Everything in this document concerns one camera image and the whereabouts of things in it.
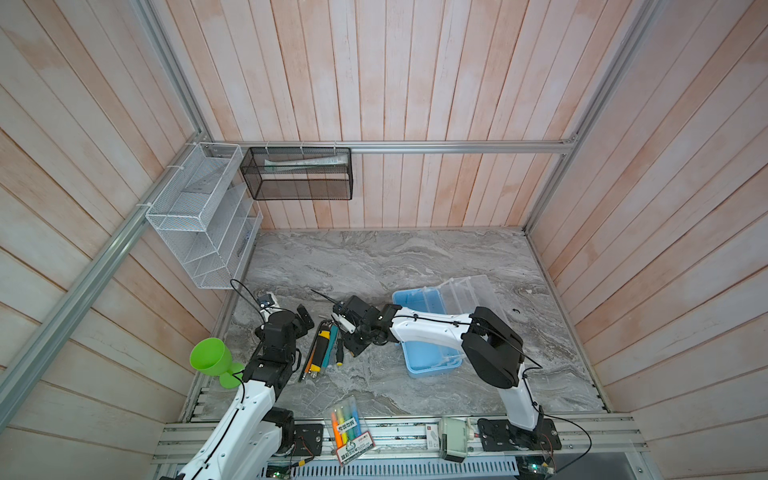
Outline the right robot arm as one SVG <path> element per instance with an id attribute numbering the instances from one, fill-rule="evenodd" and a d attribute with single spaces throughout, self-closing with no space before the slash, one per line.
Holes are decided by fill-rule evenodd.
<path id="1" fill-rule="evenodd" d="M 421 342 L 461 352 L 477 376 L 498 390 L 512 426 L 530 432 L 538 426 L 540 414 L 524 379 L 529 360 L 523 340 L 489 308 L 448 315 L 397 304 L 377 308 L 352 296 L 334 304 L 332 318 L 354 355 L 390 342 Z"/>

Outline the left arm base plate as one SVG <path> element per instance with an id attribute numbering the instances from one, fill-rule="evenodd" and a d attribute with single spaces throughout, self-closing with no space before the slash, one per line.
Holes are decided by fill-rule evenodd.
<path id="1" fill-rule="evenodd" d="M 317 457 L 322 454 L 325 427 L 321 423 L 285 424 L 278 427 L 275 456 Z"/>

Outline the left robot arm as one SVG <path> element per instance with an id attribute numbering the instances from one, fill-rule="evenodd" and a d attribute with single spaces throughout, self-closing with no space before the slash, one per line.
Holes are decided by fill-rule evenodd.
<path id="1" fill-rule="evenodd" d="M 238 392 L 232 403 L 176 479 L 253 479 L 274 454 L 294 449 L 293 412 L 275 403 L 300 366 L 297 340 L 313 327 L 302 305 L 268 311 L 258 347 L 234 377 Z"/>

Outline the blue plastic tool box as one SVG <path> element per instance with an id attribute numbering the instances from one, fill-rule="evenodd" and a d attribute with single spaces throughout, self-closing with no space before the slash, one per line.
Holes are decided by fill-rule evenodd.
<path id="1" fill-rule="evenodd" d="M 460 335 L 470 323 L 468 315 L 478 306 L 507 319 L 485 275 L 399 290 L 392 294 L 392 303 L 418 315 L 417 321 L 396 328 L 408 375 L 416 379 L 450 373 L 467 361 Z"/>

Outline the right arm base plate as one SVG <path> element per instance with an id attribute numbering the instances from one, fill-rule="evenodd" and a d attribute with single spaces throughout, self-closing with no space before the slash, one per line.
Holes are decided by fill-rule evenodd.
<path id="1" fill-rule="evenodd" d="M 486 452 L 541 449 L 549 452 L 562 448 L 559 433 L 549 418 L 540 420 L 532 431 L 513 426 L 508 420 L 480 418 L 477 430 Z"/>

